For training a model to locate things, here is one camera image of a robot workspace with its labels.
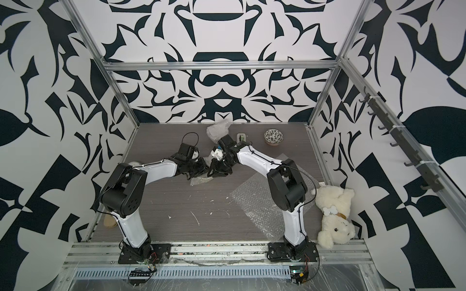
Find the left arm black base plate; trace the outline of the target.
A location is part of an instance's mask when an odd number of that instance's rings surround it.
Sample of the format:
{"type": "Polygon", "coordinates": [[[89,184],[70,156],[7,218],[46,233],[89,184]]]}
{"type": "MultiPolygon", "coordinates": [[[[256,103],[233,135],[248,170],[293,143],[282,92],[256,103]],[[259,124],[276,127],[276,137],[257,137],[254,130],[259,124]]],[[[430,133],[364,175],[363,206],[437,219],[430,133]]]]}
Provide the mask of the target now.
{"type": "Polygon", "coordinates": [[[159,264],[165,263],[170,258],[171,244],[151,244],[134,248],[123,243],[118,264],[159,264]]]}

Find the bubble wrap sheet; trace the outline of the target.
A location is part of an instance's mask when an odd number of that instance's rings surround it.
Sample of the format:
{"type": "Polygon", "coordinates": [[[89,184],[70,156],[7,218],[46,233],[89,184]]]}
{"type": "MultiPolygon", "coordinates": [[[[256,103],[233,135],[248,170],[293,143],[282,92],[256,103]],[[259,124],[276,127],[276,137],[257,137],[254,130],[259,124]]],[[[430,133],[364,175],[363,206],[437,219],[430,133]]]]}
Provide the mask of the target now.
{"type": "Polygon", "coordinates": [[[218,143],[221,138],[229,134],[231,124],[232,122],[229,120],[216,122],[206,129],[207,136],[213,143],[218,143]]]}
{"type": "Polygon", "coordinates": [[[212,156],[203,157],[204,162],[206,163],[206,172],[201,174],[199,177],[193,178],[190,181],[190,186],[197,186],[200,184],[208,183],[213,180],[213,177],[208,177],[208,171],[211,166],[212,156]]]}
{"type": "MultiPolygon", "coordinates": [[[[317,239],[321,229],[322,213],[309,201],[314,198],[314,187],[322,182],[323,176],[314,156],[308,156],[306,160],[292,159],[299,170],[304,171],[302,175],[308,187],[306,193],[306,206],[301,208],[305,231],[311,240],[317,239]]],[[[246,174],[247,179],[239,184],[229,197],[245,212],[245,215],[258,228],[261,240],[279,241],[285,231],[282,210],[273,201],[267,178],[252,170],[250,167],[236,165],[233,167],[233,176],[238,178],[246,174]]]]}

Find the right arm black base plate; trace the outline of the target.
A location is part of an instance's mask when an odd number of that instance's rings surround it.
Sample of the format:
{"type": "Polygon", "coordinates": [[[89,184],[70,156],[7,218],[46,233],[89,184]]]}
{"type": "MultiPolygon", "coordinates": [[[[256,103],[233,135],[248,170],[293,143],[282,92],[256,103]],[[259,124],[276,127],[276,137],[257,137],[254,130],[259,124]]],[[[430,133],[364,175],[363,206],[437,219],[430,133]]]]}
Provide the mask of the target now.
{"type": "Polygon", "coordinates": [[[293,246],[285,242],[269,242],[266,257],[270,262],[317,262],[318,251],[316,244],[304,240],[300,245],[293,246]]]}

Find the black white speckled bowl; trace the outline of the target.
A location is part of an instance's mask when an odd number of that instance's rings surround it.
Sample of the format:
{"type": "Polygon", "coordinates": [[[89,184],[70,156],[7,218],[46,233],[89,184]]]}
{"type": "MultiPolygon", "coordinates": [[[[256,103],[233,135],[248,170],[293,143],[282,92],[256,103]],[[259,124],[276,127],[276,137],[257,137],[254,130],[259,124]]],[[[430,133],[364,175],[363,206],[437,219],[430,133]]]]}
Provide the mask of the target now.
{"type": "Polygon", "coordinates": [[[284,135],[278,129],[268,129],[263,136],[265,142],[270,146],[277,146],[284,141],[284,135]]]}

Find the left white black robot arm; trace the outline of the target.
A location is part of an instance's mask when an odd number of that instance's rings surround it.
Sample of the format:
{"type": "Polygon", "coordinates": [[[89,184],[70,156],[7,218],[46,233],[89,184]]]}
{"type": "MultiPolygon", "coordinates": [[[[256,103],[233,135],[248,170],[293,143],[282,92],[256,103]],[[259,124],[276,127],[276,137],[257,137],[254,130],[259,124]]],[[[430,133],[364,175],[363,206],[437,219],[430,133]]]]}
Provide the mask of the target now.
{"type": "Polygon", "coordinates": [[[149,234],[139,211],[145,186],[179,175],[192,179],[206,171],[203,158],[183,161],[170,157],[149,164],[122,162],[112,172],[98,201],[115,218],[123,235],[124,246],[143,252],[150,246],[149,234]]]}

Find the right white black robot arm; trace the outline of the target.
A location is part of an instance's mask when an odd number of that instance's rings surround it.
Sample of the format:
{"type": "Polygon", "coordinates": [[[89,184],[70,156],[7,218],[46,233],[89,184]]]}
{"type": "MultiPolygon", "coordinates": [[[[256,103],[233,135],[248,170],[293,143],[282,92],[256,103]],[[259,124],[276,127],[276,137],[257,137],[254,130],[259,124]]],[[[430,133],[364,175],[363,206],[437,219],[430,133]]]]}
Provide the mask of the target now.
{"type": "Polygon", "coordinates": [[[308,187],[295,162],[274,159],[255,149],[251,143],[237,143],[225,135],[211,150],[208,176],[231,175],[236,164],[247,166],[267,178],[271,197],[283,213],[284,243],[295,253],[303,251],[308,241],[303,219],[308,187]]]}

